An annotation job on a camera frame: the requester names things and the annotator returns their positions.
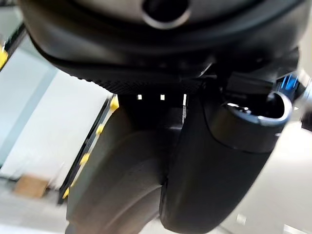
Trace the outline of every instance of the cardboard box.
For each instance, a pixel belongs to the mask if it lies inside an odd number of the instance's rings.
[[[17,182],[14,193],[30,197],[41,198],[48,186],[48,181],[40,178],[36,178],[31,175],[23,175]]]

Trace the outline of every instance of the round opening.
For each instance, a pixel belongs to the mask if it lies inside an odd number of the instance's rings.
[[[190,16],[188,0],[145,0],[144,21],[158,29],[171,29],[183,24]]]

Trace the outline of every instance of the floor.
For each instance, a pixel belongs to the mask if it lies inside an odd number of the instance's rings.
[[[63,234],[67,221],[66,205],[58,206],[58,193],[49,191],[44,198],[27,199],[12,193],[15,183],[0,179],[0,234]],[[173,234],[153,220],[140,234]],[[228,234],[216,229],[209,234]]]

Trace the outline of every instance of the yellow marking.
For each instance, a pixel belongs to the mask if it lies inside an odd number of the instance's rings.
[[[81,159],[79,165],[81,166],[81,165],[83,165],[83,164],[86,164],[86,162],[89,160],[89,157],[90,157],[90,154],[89,154],[89,153],[84,154],[84,156],[82,157],[82,159]]]
[[[5,62],[8,59],[8,53],[0,47],[0,69],[4,66]]]
[[[97,127],[97,131],[96,131],[96,134],[97,135],[100,135],[104,130],[104,124],[100,124],[98,127]]]
[[[66,197],[68,197],[68,195],[69,195],[69,188],[66,189],[66,191],[64,192],[63,199],[65,199]]]
[[[118,97],[115,96],[113,97],[112,101],[111,101],[111,110],[114,112],[115,110],[117,110],[119,108],[119,102],[118,102]]]

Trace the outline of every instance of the yellow stripe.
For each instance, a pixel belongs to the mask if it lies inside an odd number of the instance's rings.
[[[4,66],[5,62],[8,59],[8,53],[0,47],[0,69]]]

